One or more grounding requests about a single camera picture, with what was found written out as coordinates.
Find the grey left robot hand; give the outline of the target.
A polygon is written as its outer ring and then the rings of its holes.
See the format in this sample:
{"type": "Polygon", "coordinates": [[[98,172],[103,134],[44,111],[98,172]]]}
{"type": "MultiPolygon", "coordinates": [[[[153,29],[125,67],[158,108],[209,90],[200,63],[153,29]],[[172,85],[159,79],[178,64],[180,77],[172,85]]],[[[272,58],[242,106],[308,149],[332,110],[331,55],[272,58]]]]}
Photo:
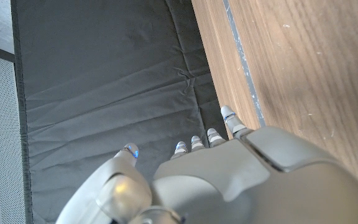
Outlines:
{"type": "Polygon", "coordinates": [[[125,145],[64,206],[59,223],[358,223],[358,181],[332,155],[274,126],[247,128],[228,106],[233,135],[179,142],[151,182],[125,145]]]}

